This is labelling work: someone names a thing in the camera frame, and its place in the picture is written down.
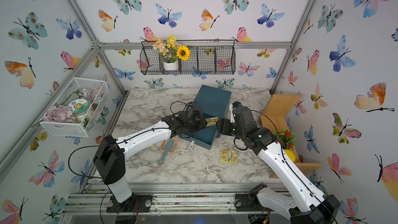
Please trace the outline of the yellow cookie packet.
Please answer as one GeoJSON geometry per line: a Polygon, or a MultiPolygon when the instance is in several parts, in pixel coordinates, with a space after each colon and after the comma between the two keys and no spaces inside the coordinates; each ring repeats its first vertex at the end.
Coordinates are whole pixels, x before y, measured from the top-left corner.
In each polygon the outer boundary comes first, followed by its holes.
{"type": "Polygon", "coordinates": [[[230,153],[231,153],[231,156],[229,159],[229,163],[238,164],[237,158],[238,158],[239,152],[234,149],[230,149],[230,153]]]}
{"type": "Polygon", "coordinates": [[[221,149],[220,150],[221,154],[220,154],[220,163],[229,163],[229,159],[228,159],[228,150],[227,149],[221,149]]]}
{"type": "Polygon", "coordinates": [[[217,122],[219,121],[219,118],[218,117],[211,117],[211,118],[206,118],[205,120],[207,122],[206,126],[210,127],[210,126],[216,125],[217,122]]]}

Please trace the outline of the dark teal top drawer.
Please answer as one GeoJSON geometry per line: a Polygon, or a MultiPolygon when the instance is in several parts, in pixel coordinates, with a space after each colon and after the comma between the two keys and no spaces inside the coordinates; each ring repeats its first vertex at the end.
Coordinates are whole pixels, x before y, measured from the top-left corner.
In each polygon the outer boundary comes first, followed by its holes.
{"type": "Polygon", "coordinates": [[[184,133],[180,136],[188,142],[201,146],[205,149],[211,150],[215,139],[220,138],[217,126],[210,126],[194,133],[184,133]]]}

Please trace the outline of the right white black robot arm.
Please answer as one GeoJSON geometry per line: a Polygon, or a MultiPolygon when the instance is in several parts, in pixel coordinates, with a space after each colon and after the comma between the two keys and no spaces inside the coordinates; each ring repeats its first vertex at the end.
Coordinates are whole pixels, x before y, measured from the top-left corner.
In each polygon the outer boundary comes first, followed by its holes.
{"type": "Polygon", "coordinates": [[[292,224],[333,224],[340,208],[334,195],[318,189],[287,156],[276,136],[265,127],[258,127],[253,111],[240,102],[230,105],[231,118],[217,122],[218,132],[232,136],[252,150],[278,176],[290,193],[286,197],[259,184],[250,191],[254,203],[282,215],[292,224]]]}

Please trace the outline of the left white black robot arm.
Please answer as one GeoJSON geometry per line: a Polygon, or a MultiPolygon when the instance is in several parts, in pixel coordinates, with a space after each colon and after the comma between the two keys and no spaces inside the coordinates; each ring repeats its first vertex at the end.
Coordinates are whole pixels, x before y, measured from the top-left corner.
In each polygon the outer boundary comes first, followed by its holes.
{"type": "Polygon", "coordinates": [[[192,102],[183,111],[162,118],[156,124],[136,133],[103,138],[93,158],[101,179],[119,204],[132,199],[132,191],[125,177],[125,162],[141,150],[160,141],[186,133],[197,133],[206,128],[202,111],[192,102]]]}

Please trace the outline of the dark teal drawer cabinet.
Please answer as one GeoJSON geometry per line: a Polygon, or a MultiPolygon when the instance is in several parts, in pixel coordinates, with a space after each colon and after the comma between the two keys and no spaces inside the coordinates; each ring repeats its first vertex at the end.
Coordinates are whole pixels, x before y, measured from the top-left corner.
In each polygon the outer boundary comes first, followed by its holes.
{"type": "Polygon", "coordinates": [[[223,118],[228,111],[231,95],[230,91],[202,85],[193,103],[203,114],[223,118]]]}

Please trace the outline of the pink wooden brush tray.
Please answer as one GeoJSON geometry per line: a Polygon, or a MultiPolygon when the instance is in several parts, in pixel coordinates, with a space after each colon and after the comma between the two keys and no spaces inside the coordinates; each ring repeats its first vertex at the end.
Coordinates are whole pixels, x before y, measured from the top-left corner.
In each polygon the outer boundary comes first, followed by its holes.
{"type": "Polygon", "coordinates": [[[173,138],[171,138],[169,140],[165,140],[165,141],[163,141],[163,143],[161,145],[161,149],[162,150],[166,150],[167,146],[169,144],[172,144],[171,149],[170,149],[169,152],[174,152],[176,150],[177,146],[178,146],[179,141],[180,141],[180,138],[177,137],[177,136],[175,136],[175,137],[173,137],[173,138]]]}

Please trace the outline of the red flower green plant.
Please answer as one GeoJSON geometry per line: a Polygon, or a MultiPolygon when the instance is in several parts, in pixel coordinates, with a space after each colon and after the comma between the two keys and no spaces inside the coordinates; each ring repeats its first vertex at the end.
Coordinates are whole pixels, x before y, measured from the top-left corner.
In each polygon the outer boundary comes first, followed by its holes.
{"type": "Polygon", "coordinates": [[[284,150],[294,150],[296,138],[294,137],[295,133],[290,128],[275,131],[274,135],[284,150]]]}

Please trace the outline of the yellow toy on shelf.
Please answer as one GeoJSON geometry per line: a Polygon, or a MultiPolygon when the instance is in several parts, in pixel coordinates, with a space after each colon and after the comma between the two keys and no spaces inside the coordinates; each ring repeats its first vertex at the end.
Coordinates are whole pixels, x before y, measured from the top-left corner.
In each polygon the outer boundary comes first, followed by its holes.
{"type": "Polygon", "coordinates": [[[291,151],[290,149],[285,149],[284,152],[292,162],[296,162],[296,157],[293,151],[291,151]]]}

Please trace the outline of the white pot yellow flowers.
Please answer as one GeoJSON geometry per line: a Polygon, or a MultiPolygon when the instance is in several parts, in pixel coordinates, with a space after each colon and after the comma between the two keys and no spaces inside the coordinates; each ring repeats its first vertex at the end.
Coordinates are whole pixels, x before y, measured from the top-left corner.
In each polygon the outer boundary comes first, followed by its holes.
{"type": "Polygon", "coordinates": [[[158,52],[163,70],[166,72],[179,70],[179,62],[187,61],[191,57],[188,46],[178,43],[173,35],[170,35],[167,41],[162,38],[156,40],[152,47],[158,52]]]}

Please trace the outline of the round green label tin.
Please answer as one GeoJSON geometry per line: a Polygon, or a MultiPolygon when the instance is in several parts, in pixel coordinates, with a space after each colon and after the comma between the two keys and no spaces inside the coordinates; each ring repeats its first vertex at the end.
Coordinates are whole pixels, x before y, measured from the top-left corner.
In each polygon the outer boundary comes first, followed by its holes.
{"type": "Polygon", "coordinates": [[[85,115],[89,110],[89,102],[86,99],[76,99],[68,106],[73,115],[85,115]]]}

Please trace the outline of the pink artificial flower bunch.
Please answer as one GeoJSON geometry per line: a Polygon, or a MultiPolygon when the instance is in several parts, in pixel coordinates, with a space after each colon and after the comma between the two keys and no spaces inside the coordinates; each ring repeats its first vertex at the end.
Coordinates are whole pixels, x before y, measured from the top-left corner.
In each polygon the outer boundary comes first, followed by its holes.
{"type": "Polygon", "coordinates": [[[59,105],[49,107],[41,118],[44,122],[74,123],[72,109],[68,106],[59,105]]]}

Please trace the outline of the wooden wall shelf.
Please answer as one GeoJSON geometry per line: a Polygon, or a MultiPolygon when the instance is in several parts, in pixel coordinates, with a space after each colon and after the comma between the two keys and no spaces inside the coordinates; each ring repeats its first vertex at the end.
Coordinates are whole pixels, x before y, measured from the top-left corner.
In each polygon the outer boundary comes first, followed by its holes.
{"type": "MultiPolygon", "coordinates": [[[[260,124],[273,133],[289,128],[286,116],[301,99],[300,93],[272,95],[259,118],[260,124]]],[[[296,157],[295,164],[304,175],[309,175],[321,168],[320,163],[304,163],[302,157],[297,154],[295,147],[293,152],[296,157]]]]}

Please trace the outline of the teal handled brush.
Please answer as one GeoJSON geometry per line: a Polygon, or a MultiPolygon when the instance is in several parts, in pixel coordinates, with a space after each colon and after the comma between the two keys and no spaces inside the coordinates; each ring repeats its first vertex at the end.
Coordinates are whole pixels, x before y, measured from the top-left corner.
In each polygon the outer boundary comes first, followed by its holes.
{"type": "Polygon", "coordinates": [[[165,159],[166,159],[166,156],[167,156],[167,154],[169,153],[169,151],[170,151],[170,149],[171,149],[171,146],[172,146],[172,144],[169,144],[169,145],[167,146],[166,150],[164,150],[164,152],[163,152],[161,158],[160,158],[159,161],[158,161],[157,167],[160,168],[160,167],[164,164],[165,159]]]}

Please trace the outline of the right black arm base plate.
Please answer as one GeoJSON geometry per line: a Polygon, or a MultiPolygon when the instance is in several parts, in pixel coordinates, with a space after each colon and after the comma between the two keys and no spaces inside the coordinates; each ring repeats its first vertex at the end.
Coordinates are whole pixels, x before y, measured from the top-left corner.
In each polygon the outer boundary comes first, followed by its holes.
{"type": "Polygon", "coordinates": [[[256,185],[245,194],[236,194],[234,207],[237,212],[274,211],[266,191],[270,188],[263,183],[256,185]]]}

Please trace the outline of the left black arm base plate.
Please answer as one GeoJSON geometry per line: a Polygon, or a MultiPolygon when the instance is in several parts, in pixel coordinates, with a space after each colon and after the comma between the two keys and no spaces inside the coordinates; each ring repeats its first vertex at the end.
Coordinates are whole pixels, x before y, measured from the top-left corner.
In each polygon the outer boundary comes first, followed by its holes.
{"type": "Polygon", "coordinates": [[[132,194],[126,201],[119,203],[111,196],[107,203],[107,213],[149,213],[152,205],[152,195],[132,194]]]}

